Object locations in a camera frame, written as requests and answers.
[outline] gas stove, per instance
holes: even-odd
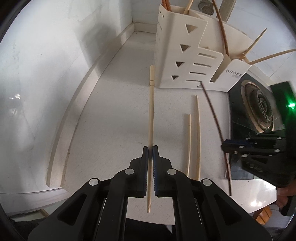
[[[231,139],[244,140],[250,135],[284,129],[272,92],[248,74],[228,92],[231,115]],[[241,169],[237,155],[230,155],[234,180],[257,179]]]

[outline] white utensil holder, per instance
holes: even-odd
[[[250,65],[221,53],[224,45],[218,20],[194,10],[184,15],[184,8],[171,8],[170,12],[162,5],[159,7],[154,59],[156,86],[200,89],[202,81],[208,90],[229,91]],[[229,53],[238,56],[252,40],[226,23],[224,27],[227,37],[232,36],[229,44],[233,42],[235,46],[229,45]]]

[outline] human hand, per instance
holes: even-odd
[[[285,188],[277,188],[276,205],[283,208],[288,203],[288,197],[296,195],[296,179]]]

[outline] silver screw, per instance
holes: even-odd
[[[211,186],[212,185],[212,181],[210,179],[204,179],[202,181],[203,185],[205,186]]]
[[[97,185],[98,183],[99,183],[99,180],[98,180],[98,179],[93,178],[93,179],[90,179],[90,180],[89,180],[89,184],[90,184],[91,186],[95,186],[95,185]]]
[[[176,173],[177,173],[177,171],[173,168],[168,170],[168,174],[170,174],[170,175],[175,175]]]
[[[133,169],[131,169],[131,168],[128,168],[128,169],[126,169],[126,170],[124,171],[124,173],[127,174],[127,175],[132,175],[134,172],[135,172],[135,171],[134,171]]]

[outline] green light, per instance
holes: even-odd
[[[290,108],[294,108],[294,107],[295,107],[295,103],[290,103],[290,104],[289,104],[289,107],[290,107]]]

